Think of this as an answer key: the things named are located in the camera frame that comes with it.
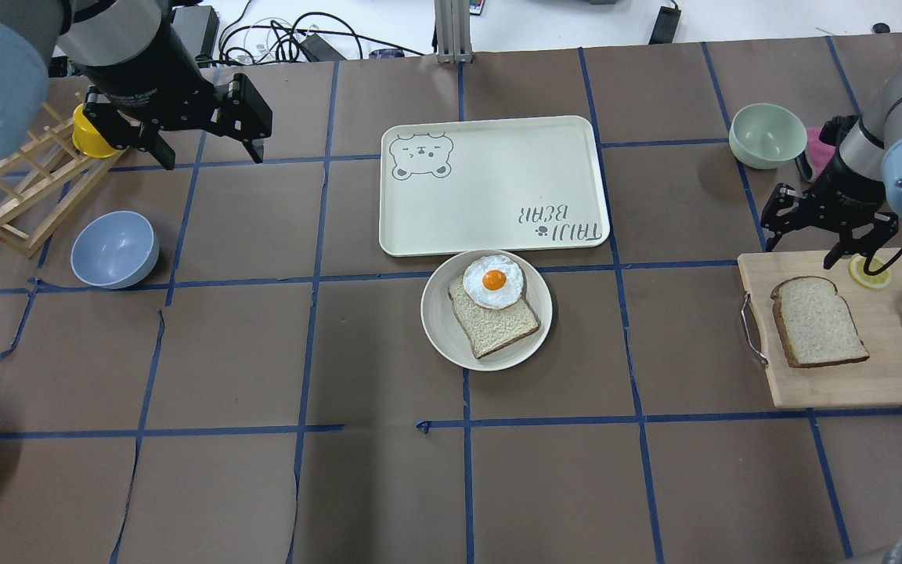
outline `power adapter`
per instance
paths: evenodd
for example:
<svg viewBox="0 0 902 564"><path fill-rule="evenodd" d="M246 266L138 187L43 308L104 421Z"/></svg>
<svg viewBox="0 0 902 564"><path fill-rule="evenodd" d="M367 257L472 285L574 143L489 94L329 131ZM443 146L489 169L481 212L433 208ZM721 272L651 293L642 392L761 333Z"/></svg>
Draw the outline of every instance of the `power adapter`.
<svg viewBox="0 0 902 564"><path fill-rule="evenodd" d="M332 45L316 33L312 33L308 37L305 37L305 40L301 42L298 48L300 48L301 53L304 53L305 58L310 62L347 60L347 57L341 55L340 51L334 49Z"/></svg>
<svg viewBox="0 0 902 564"><path fill-rule="evenodd" d="M180 6L172 12L172 29L191 57L211 60L218 34L218 14L210 6ZM210 67L203 62L198 67Z"/></svg>
<svg viewBox="0 0 902 564"><path fill-rule="evenodd" d="M680 21L680 8L659 8L656 15L656 23L652 26L652 36L649 44L673 43L673 35L677 32L677 22Z"/></svg>

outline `bear drawing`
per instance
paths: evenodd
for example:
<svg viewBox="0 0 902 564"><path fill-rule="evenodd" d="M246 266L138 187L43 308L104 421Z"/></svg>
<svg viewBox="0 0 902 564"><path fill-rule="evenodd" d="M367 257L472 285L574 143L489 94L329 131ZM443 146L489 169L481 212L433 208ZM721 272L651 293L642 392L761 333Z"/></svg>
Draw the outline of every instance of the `bear drawing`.
<svg viewBox="0 0 902 564"><path fill-rule="evenodd" d="M391 175L395 179L408 179L412 175L433 175L443 179L451 174L448 164L454 142L448 136L433 136L422 133L418 136L399 136L389 146L389 153L395 159Z"/></svg>

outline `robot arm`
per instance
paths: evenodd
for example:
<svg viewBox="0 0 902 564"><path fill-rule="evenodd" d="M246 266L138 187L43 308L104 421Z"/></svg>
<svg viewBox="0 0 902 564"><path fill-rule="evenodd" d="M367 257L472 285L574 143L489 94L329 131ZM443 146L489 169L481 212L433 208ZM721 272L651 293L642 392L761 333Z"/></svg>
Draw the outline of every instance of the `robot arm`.
<svg viewBox="0 0 902 564"><path fill-rule="evenodd" d="M46 97L55 42L93 82L83 114L111 146L172 168L160 131L204 129L261 163L268 104L244 74L204 79L154 0L0 1L0 157L20 146Z"/></svg>
<svg viewBox="0 0 902 564"><path fill-rule="evenodd" d="M762 225L772 232L768 251L781 236L808 226L839 235L824 268L855 253L872 257L899 231L902 217L902 61L871 106L855 119L835 118L821 140L837 143L824 171L805 192L779 185L763 210ZM888 202L893 212L879 211ZM856 238L855 230L870 227Z"/></svg>

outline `egg yolk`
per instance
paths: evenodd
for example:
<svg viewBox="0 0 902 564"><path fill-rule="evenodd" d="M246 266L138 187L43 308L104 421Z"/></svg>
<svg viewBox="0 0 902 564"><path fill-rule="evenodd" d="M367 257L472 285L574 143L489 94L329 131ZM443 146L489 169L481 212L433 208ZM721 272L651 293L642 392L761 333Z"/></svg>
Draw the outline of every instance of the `egg yolk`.
<svg viewBox="0 0 902 564"><path fill-rule="evenodd" d="M482 285L487 290L499 290L507 283L507 275L499 270L490 270L482 275Z"/></svg>

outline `white floor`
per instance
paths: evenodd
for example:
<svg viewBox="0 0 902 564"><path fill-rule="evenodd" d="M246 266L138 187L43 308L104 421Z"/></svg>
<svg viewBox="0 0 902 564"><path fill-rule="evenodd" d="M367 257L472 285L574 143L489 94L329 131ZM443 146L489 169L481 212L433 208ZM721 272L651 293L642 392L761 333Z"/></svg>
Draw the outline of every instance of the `white floor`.
<svg viewBox="0 0 902 564"><path fill-rule="evenodd" d="M659 7L672 5L669 0L617 0L611 5L592 5L588 0L486 2L482 15L470 18L475 51L644 44ZM204 4L215 7L223 28L239 17L246 0L208 0ZM683 13L675 42L859 35L872 33L877 22L902 31L902 1L894 0L680 0L680 9ZM358 34L432 51L434 7L430 0L253 0L240 25L269 17L294 21L314 10L343 18ZM301 27L306 24L343 29L318 16L303 20ZM229 46L245 45L258 54L258 44L272 42L265 30L254 30L245 42L243 39L244 33L240 33ZM329 42L348 58L357 57L353 40L330 36ZM365 53L376 47L379 45L365 44Z"/></svg>

